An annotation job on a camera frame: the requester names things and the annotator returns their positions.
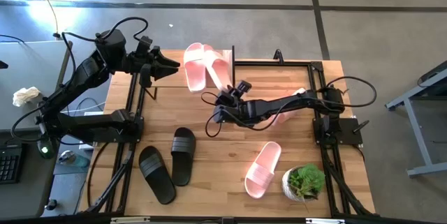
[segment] leaf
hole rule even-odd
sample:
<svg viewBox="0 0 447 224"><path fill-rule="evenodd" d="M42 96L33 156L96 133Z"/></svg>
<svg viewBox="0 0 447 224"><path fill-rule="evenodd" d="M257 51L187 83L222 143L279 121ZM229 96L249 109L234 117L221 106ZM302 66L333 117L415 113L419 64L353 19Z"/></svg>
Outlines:
<svg viewBox="0 0 447 224"><path fill-rule="evenodd" d="M307 164L291 172L288 179L289 186L296 191L298 197L304 195L316 198L316 195L323 189L325 175L314 164Z"/></svg>

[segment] black metal frame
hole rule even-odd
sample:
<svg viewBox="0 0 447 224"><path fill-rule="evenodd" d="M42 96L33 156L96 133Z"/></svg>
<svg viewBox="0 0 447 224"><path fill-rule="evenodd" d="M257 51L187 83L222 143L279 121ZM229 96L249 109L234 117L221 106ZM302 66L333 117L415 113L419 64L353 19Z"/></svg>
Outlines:
<svg viewBox="0 0 447 224"><path fill-rule="evenodd" d="M320 82L320 87L325 86L325 77L323 72L323 65L320 61L291 61L287 62L284 61L283 56L281 54L280 50L276 50L274 54L274 58L278 61L236 61L235 55L234 55L234 46L232 47L233 50L233 86L235 86L235 69L237 66L271 66L271 67L278 67L278 66L293 66L293 67L304 67L307 69L308 75L309 75L309 84L310 89L317 90L316 83L315 83L315 77L314 72L316 71L318 74L318 79ZM314 110L315 119L320 119L320 114ZM337 144L334 144L334 148L331 148L334 160L335 160L335 169L338 171L341 178L344 178L343 170L342 170L342 162L340 161L340 154ZM320 150L321 150L321 156L323 158L324 153L327 153L327 149L323 144L320 144ZM323 171L325 173L325 184L326 189L328 192L328 200L329 200L329 208L330 208L330 215L332 217L335 216L335 214L339 213L337 209L337 205L335 203L335 194L334 194L334 188L332 185L332 177L329 173L326 166L323 166ZM343 211L345 214L350 214L351 210L349 208L349 203L346 199L346 196L342 190L340 190L341 196L342 196L342 204L343 204ZM268 218L270 221L275 221L277 218Z"/></svg>
<svg viewBox="0 0 447 224"><path fill-rule="evenodd" d="M235 60L235 48L232 46L232 62L233 62L233 86L235 85L235 67L236 66L295 66L295 67L304 67L307 69L307 72L309 74L309 84L310 89L316 90L316 82L314 73L315 71L318 74L318 80L320 82L321 87L325 86L325 77L323 72L323 64L321 61L291 61L286 62L284 61L281 52L277 50L275 52L274 59L278 61L236 61ZM129 94L126 102L126 109L130 110L133 102L133 96L135 93L135 85L137 80L137 75L133 74L131 85L129 87ZM140 88L140 94L138 98L138 105L137 110L135 113L136 117L141 117L142 114L142 106L144 102L145 97L145 88ZM314 111L315 114L315 120L318 120L321 118L321 115ZM136 143L129 144L129 151L134 152L135 151ZM350 212L350 204L349 200L351 202L357 201L355 199L355 196L353 193L349 190L349 187L344 183L344 176L342 171L342 164L340 161L340 155L339 155L339 149L338 149L338 143L334 142L330 144L330 148L328 148L327 143L323 144L320 143L320 150L321 150L321 157L323 161L323 170L325 173L325 182L326 182L326 188L328 192L328 202L329 202L329 208L330 208L330 215L332 222L336 223L336 220L341 220L339 223L394 223L394 224L400 224L400 223L426 223L431 224L429 222L424 221L409 221L409 220L402 220L402 219L394 219L394 218L383 218L378 215L370 214L366 209L364 209L360 204L360 214L362 215L353 215ZM332 162L329 159L328 155L328 149L332 150L333 157L335 163L332 164ZM114 164L114 173L116 173L118 166L121 164L122 154L124 151L124 144L119 143L117 148L117 155L115 157L115 164ZM131 160L129 160L130 164L132 164L133 161L133 155L131 157ZM80 223L88 221L88 223L110 223L113 222L114 218L120 218L124 217L124 210L126 208L126 200L127 200L127 194L129 191L129 183L130 183L130 177L131 177L131 171L132 171L132 165L128 166L128 169L124 175L124 183L122 186L122 193L119 200L119 206L117 207L116 211L112 211L112 204L113 200L115 198L115 189L113 189L113 192L108 197L108 201L106 204L105 212L104 213L85 213L85 214L78 214L78 215L72 215L72 216L55 216L55 217L46 217L46 218L32 218L27 220L16 220L16 221L8 221L8 223ZM334 188L332 185L332 178L339 184L340 187L340 193L342 198L342 206L343 206L343 213L340 213L336 202L335 202L335 194L334 194ZM356 212L359 212L359 205L355 206L352 204L352 207L356 210ZM223 216L141 216L140 221L158 221L158 222L190 222L190 223L196 223L201 221L208 221L213 223L222 223L222 224L234 224L234 223L313 223L313 221L317 221L313 219L312 217L290 217L290 218L282 218L282 217L223 217Z"/></svg>

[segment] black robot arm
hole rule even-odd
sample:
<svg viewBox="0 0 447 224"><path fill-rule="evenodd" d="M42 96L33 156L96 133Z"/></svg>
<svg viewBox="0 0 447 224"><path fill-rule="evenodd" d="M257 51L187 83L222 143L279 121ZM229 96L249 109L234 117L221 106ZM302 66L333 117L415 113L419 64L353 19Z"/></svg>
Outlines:
<svg viewBox="0 0 447 224"><path fill-rule="evenodd" d="M335 116L344 111L342 91L333 87L319 91L307 90L301 94L270 101L261 99L243 101L242 95L250 88L250 83L241 81L237 88L230 88L228 93L225 91L219 93L213 120L216 123L235 123L250 128L280 112L311 108L321 114ZM324 100L318 99L318 92L323 94Z"/></svg>
<svg viewBox="0 0 447 224"><path fill-rule="evenodd" d="M86 90L103 84L110 74L117 71L140 73L140 85L144 88L151 87L151 77L157 80L176 73L179 63L165 58L158 46L150 50L151 42L143 36L136 51L127 54L126 39L120 30L97 34L94 41L96 49L75 69L72 78L39 103L39 116L35 122L39 125L41 137L36 141L44 158L53 157L57 141L65 135L72 135L83 142L137 142L143 119L134 118L127 110L87 117L71 117L60 111ZM11 129L13 137L16 137L16 125Z"/></svg>

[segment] potted plant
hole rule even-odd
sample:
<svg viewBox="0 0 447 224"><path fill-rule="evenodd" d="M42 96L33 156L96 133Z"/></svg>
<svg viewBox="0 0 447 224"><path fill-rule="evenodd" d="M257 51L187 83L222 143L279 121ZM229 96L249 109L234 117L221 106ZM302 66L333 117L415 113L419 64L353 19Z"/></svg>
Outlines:
<svg viewBox="0 0 447 224"><path fill-rule="evenodd" d="M298 202L317 200L323 189L324 173L316 165L294 167L282 177L282 190L287 198Z"/></svg>

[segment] wooden tabletop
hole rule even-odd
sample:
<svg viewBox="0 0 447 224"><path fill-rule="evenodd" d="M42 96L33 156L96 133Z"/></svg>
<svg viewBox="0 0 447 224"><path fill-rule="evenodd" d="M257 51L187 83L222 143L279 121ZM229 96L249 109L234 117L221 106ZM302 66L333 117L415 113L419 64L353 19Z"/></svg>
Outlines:
<svg viewBox="0 0 447 224"><path fill-rule="evenodd" d="M182 50L164 50L165 57L182 63ZM340 61L323 61L325 78L329 82L343 76ZM271 100L291 95L303 87L309 89L306 68L301 67L260 67L236 66L236 84L245 80L252 84L251 91L244 99L262 98ZM105 113L125 107L131 76L116 73L112 77ZM346 90L342 80L335 84ZM158 87L156 100L145 96L142 115L145 129L141 142L137 145L133 171L127 197L126 215L144 216L255 216L255 217L324 217L330 216L328 196L325 187L318 200L294 202L281 191L281 178L285 171L297 165L314 163L323 169L320 149L314 143L312 130L313 110L299 110L298 114L285 123L272 126L262 132L240 128L234 124L223 124L220 134L209 138L205 134L205 122L212 115L213 107L200 99L200 94L191 94L186 86L183 64L177 74L153 83ZM217 94L211 80L206 91ZM349 103L349 96L344 95ZM352 111L346 108L342 117L350 117ZM218 129L212 123L210 132ZM176 187L176 199L167 205L160 204L138 167L138 156L147 146L156 147L163 156L169 173L172 169L170 148L173 134L179 127L190 128L197 139L193 173L189 185ZM259 200L251 198L244 189L244 177L263 145L274 141L281 145L282 153L274 171L274 178L266 194ZM92 202L104 191L108 184L115 159L117 145L109 144L98 158L91 180ZM374 212L367 173L359 151L350 146L340 146L342 167L346 183L366 209ZM339 189L334 182L337 206L342 209ZM117 187L115 206L121 193L122 184ZM82 195L80 208L87 208L87 194Z"/></svg>

